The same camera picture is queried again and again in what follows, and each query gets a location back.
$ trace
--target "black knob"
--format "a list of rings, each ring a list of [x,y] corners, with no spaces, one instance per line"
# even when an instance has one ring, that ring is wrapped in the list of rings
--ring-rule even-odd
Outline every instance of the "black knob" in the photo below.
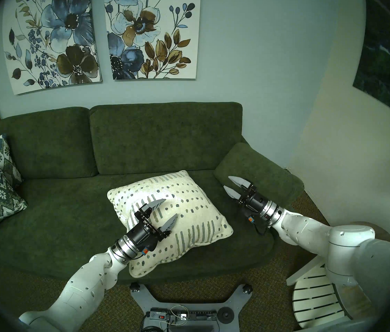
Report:
[[[218,310],[217,319],[222,324],[229,324],[234,320],[235,314],[230,307],[222,307]]]
[[[132,292],[139,292],[140,291],[140,285],[137,282],[133,282],[129,286],[130,291]]]
[[[243,293],[250,294],[253,291],[253,288],[250,284],[245,284],[243,287]]]

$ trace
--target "landscape painting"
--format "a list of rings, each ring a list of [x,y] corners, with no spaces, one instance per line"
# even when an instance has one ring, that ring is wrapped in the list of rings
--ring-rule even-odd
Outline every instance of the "landscape painting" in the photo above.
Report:
[[[101,81],[90,0],[5,0],[3,47],[15,95]]]
[[[390,107],[390,12],[366,0],[366,31],[353,86]]]
[[[196,78],[200,0],[104,0],[115,80]]]

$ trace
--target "light blue wall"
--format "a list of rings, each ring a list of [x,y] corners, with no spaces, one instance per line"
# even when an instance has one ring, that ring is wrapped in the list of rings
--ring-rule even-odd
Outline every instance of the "light blue wall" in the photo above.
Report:
[[[103,0],[93,0],[92,8],[103,82],[15,96],[0,3],[1,118],[97,104],[236,101],[250,145],[288,165],[324,75],[337,0],[201,0],[197,79],[168,81],[113,81]]]

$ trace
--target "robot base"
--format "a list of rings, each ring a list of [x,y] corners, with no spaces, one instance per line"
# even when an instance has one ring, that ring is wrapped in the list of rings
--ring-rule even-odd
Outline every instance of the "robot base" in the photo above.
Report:
[[[170,310],[175,305],[186,307],[190,313],[192,312],[215,312],[213,318],[203,318],[198,316],[196,319],[187,319],[183,326],[169,326],[169,332],[178,331],[193,331],[193,332],[239,332],[240,326],[238,322],[238,314],[244,305],[252,297],[252,286],[241,284],[237,287],[231,297],[222,303],[168,303],[157,301],[149,290],[144,285],[132,283],[130,285],[130,294],[137,304],[141,307],[144,314],[151,310]],[[181,307],[174,308],[173,311],[181,311]],[[181,324],[181,320],[177,320],[176,324]],[[157,326],[166,330],[167,324],[164,320],[155,320],[150,317],[144,319],[144,327]]]

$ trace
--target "brown carpet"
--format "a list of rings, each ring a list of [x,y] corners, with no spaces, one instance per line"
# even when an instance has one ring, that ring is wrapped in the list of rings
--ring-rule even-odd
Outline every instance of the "brown carpet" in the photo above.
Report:
[[[299,213],[327,224],[305,192],[292,206]],[[293,287],[286,286],[286,278],[313,257],[300,247],[281,243],[278,253],[266,266],[237,274],[152,285],[149,290],[160,301],[222,302],[237,285],[249,283],[253,286],[253,296],[239,315],[242,332],[298,330],[300,327],[292,310]],[[0,265],[0,306],[15,317],[25,311],[45,310],[58,298],[65,282]],[[129,288],[117,285],[106,292],[99,309],[80,331],[135,332],[139,330],[142,317]]]

